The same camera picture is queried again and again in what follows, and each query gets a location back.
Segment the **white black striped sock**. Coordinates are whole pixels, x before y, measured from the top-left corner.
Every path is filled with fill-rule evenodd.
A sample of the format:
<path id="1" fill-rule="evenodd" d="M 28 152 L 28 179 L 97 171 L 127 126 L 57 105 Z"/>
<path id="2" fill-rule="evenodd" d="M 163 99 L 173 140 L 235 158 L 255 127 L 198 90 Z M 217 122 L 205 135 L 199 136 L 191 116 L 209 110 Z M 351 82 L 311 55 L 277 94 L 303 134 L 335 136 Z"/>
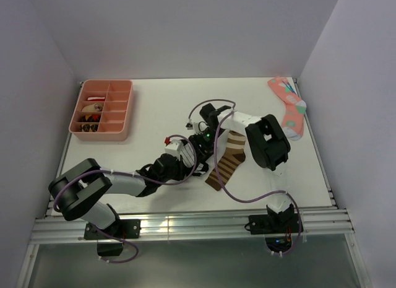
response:
<path id="1" fill-rule="evenodd" d="M 182 142 L 184 143 L 184 147 L 181 151 L 181 160 L 183 161 L 183 164 L 186 168 L 186 174 L 188 175 L 191 173 L 193 168 L 196 169 L 197 156 L 196 156 L 196 153 L 194 153 L 191 145 L 188 144 L 186 140 L 182 139 Z"/>

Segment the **brown striped sock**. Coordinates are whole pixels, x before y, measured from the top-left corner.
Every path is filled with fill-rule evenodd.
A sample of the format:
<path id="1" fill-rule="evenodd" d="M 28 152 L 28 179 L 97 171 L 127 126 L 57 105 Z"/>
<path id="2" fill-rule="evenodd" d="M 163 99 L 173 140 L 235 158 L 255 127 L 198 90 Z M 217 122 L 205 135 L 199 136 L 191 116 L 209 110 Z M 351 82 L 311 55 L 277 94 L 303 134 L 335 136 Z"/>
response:
<path id="1" fill-rule="evenodd" d="M 218 172 L 223 184 L 227 184 L 236 169 L 245 161 L 246 137 L 235 131 L 229 131 L 225 151 L 217 162 Z"/>

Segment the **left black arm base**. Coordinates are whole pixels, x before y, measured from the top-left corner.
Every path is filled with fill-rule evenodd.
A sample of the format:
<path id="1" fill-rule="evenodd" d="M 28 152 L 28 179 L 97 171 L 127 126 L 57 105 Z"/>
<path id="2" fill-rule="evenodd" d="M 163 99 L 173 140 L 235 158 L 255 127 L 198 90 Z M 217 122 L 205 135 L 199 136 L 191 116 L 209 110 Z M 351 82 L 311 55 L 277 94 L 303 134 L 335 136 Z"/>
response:
<path id="1" fill-rule="evenodd" d="M 140 236 L 140 219 L 121 219 L 116 220 L 108 228 L 101 230 L 92 223 L 85 226 L 84 240 L 97 241 L 97 255 L 102 260 L 110 263 L 125 263 L 132 261 L 139 254 L 136 244 L 129 242 L 128 239 L 138 239 Z M 131 258 L 116 260 L 122 252 L 131 247 L 135 253 Z"/>

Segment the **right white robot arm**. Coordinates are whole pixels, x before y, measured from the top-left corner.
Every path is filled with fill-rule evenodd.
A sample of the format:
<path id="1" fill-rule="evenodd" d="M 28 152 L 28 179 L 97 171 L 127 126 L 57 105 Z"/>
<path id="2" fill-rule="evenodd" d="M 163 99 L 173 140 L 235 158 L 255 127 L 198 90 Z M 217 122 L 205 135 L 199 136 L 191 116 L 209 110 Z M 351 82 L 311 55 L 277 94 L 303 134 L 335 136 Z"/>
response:
<path id="1" fill-rule="evenodd" d="M 232 200 L 239 203 L 254 203 L 269 198 L 266 205 L 268 225 L 274 232 L 283 231 L 290 220 L 298 213 L 295 200 L 287 190 L 273 189 L 263 196 L 253 199 L 239 199 L 226 188 L 233 172 L 244 162 L 245 146 L 249 146 L 255 163 L 273 173 L 279 180 L 283 166 L 291 151 L 290 143 L 281 126 L 273 115 L 251 116 L 235 111 L 235 102 L 227 100 L 224 106 L 215 108 L 213 100 L 206 100 L 196 107 L 200 110 L 205 128 L 188 119 L 186 128 L 194 130 L 189 140 L 194 146 L 198 161 L 205 164 L 214 158 L 214 168 L 207 182 L 216 190 L 223 190 Z"/>

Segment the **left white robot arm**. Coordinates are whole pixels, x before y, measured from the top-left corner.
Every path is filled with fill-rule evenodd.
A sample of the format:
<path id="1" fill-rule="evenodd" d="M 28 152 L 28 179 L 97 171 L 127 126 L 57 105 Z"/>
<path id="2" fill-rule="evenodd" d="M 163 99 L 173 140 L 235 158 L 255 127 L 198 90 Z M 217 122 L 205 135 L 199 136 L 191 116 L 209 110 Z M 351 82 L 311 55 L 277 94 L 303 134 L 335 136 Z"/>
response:
<path id="1" fill-rule="evenodd" d="M 106 238 L 113 238 L 121 230 L 114 209 L 100 202 L 105 194 L 126 194 L 143 198 L 154 194 L 160 186 L 171 181 L 182 184 L 197 167 L 187 157 L 162 154 L 154 163 L 132 173 L 105 170 L 93 158 L 83 160 L 53 180 L 48 187 L 54 198 L 53 209 L 67 221 L 83 219 L 98 227 Z"/>

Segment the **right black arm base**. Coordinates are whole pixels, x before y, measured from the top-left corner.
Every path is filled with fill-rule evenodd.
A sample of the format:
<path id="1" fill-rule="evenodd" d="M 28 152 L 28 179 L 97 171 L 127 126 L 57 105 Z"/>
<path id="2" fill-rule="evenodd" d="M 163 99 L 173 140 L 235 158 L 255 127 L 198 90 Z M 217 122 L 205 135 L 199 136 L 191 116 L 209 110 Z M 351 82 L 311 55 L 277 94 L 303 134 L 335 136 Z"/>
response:
<path id="1" fill-rule="evenodd" d="M 278 255 L 288 252 L 293 246 L 293 234 L 303 233 L 303 220 L 294 205 L 276 213 L 267 206 L 266 214 L 250 215 L 244 229 L 251 235 L 276 235 L 265 239 L 267 248 Z"/>

